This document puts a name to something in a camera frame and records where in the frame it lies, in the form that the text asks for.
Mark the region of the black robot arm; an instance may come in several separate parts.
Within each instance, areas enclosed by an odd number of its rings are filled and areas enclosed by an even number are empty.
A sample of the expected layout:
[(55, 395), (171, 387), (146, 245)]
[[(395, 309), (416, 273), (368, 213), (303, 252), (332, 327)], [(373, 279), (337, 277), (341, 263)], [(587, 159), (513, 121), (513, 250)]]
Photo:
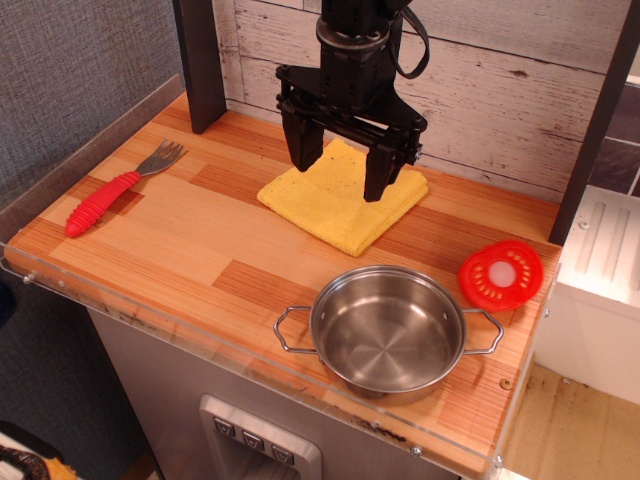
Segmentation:
[(325, 1), (316, 22), (321, 46), (317, 68), (281, 65), (277, 107), (293, 165), (307, 171), (323, 153), (326, 131), (368, 149), (364, 198), (381, 199), (401, 168), (414, 164), (427, 120), (400, 98), (396, 77), (414, 79), (430, 54), (406, 72), (399, 56), (409, 24), (423, 42), (425, 26), (406, 1)]

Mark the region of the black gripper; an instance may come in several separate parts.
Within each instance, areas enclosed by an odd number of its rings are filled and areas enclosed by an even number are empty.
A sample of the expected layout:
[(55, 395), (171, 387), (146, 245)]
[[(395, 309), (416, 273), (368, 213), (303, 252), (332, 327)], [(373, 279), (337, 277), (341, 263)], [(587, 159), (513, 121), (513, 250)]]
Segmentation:
[(316, 29), (318, 68), (281, 65), (277, 107), (293, 165), (306, 172), (323, 154), (329, 130), (369, 148), (364, 199), (377, 202), (404, 163), (421, 152), (427, 122), (396, 93), (402, 28), (381, 26), (369, 36), (348, 37)]

